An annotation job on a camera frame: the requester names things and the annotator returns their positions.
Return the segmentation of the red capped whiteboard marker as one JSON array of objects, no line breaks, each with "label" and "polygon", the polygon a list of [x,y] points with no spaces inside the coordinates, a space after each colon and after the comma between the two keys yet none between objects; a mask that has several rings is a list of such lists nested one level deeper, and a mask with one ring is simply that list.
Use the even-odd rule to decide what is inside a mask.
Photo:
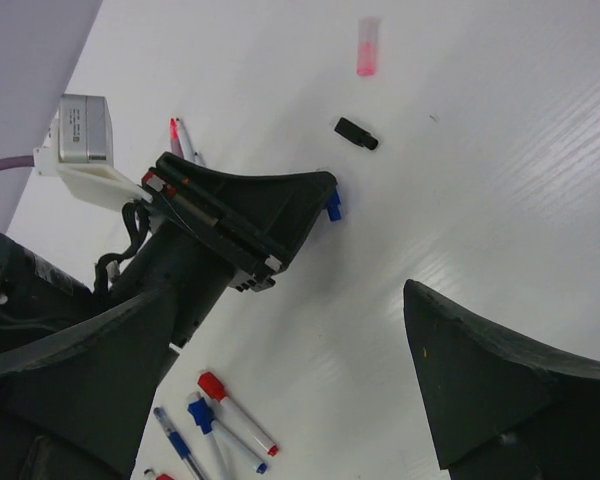
[{"label": "red capped whiteboard marker", "polygon": [[210,399],[239,420],[269,457],[275,457],[279,453],[280,449],[276,441],[234,401],[224,383],[213,372],[202,372],[197,384]]}]

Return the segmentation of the black marker cap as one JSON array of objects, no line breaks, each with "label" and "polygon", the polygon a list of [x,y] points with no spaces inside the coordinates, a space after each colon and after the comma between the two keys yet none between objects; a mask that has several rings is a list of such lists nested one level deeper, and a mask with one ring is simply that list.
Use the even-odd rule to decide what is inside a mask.
[{"label": "black marker cap", "polygon": [[350,143],[370,151],[376,150],[379,145],[378,139],[370,132],[344,117],[337,121],[334,131]]}]

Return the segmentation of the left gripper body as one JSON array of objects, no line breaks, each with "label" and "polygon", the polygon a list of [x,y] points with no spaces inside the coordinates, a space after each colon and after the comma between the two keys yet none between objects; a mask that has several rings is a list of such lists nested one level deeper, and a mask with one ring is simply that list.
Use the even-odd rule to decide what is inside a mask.
[{"label": "left gripper body", "polygon": [[170,340],[182,347],[227,288],[267,289],[275,282],[274,276],[268,280],[248,278],[161,213],[157,188],[162,183],[157,167],[150,168],[142,179],[143,189],[152,196],[147,210],[161,222],[113,284],[112,302],[118,305],[144,292],[170,291],[175,311]]}]

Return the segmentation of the pink highlighter pen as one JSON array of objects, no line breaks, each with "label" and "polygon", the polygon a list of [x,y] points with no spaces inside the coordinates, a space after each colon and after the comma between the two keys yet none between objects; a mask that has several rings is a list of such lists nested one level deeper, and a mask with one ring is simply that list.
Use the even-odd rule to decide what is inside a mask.
[{"label": "pink highlighter pen", "polygon": [[169,121],[169,135],[170,135],[169,141],[170,141],[171,152],[174,155],[176,155],[180,158],[183,158],[184,153],[183,153],[183,149],[182,149],[181,142],[180,142],[176,118],[171,118]]}]

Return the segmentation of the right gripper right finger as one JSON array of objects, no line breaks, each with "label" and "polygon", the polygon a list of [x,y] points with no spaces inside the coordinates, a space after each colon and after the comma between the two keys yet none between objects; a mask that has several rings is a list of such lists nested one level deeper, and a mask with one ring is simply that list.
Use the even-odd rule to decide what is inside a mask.
[{"label": "right gripper right finger", "polygon": [[453,479],[600,479],[600,361],[533,340],[414,280],[403,298],[441,470]]}]

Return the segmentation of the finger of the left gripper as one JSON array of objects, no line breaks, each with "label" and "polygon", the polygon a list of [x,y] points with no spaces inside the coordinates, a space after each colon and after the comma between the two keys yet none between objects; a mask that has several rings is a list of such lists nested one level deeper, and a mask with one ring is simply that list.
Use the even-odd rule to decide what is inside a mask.
[{"label": "finger of the left gripper", "polygon": [[327,171],[243,176],[169,152],[157,178],[158,210],[252,280],[289,267],[336,190]]}]

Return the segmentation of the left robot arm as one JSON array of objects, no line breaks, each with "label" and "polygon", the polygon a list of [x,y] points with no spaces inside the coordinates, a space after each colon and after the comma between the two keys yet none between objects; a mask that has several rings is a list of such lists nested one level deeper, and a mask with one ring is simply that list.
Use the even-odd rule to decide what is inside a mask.
[{"label": "left robot arm", "polygon": [[183,346],[225,290],[274,285],[336,186],[326,171],[242,176],[166,153],[142,179],[144,198],[121,204],[130,244],[97,261],[92,286],[0,233],[0,350],[8,331],[25,344],[162,289],[175,294],[171,342]]}]

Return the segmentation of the pink highlighter cap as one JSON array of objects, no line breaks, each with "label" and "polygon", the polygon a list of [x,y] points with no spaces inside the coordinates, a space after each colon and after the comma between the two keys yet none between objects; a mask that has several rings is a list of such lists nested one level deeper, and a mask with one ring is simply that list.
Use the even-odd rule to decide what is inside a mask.
[{"label": "pink highlighter cap", "polygon": [[376,73],[380,23],[378,17],[365,17],[358,23],[356,73],[360,77],[371,77]]}]

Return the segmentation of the black capped whiteboard marker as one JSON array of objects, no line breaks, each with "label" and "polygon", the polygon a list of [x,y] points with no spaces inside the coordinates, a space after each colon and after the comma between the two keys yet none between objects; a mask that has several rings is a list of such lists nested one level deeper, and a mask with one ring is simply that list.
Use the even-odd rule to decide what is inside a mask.
[{"label": "black capped whiteboard marker", "polygon": [[198,150],[194,147],[194,144],[191,141],[189,133],[185,127],[185,124],[182,119],[176,119],[176,125],[179,134],[179,140],[181,149],[184,155],[184,158],[191,163],[194,163],[198,166],[205,166],[204,159]]}]

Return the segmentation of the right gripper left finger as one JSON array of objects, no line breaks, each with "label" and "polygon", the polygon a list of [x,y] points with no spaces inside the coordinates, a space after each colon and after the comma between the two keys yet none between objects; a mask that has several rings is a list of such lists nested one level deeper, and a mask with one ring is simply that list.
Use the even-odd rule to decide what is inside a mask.
[{"label": "right gripper left finger", "polygon": [[0,354],[0,479],[127,479],[162,378],[169,290]]}]

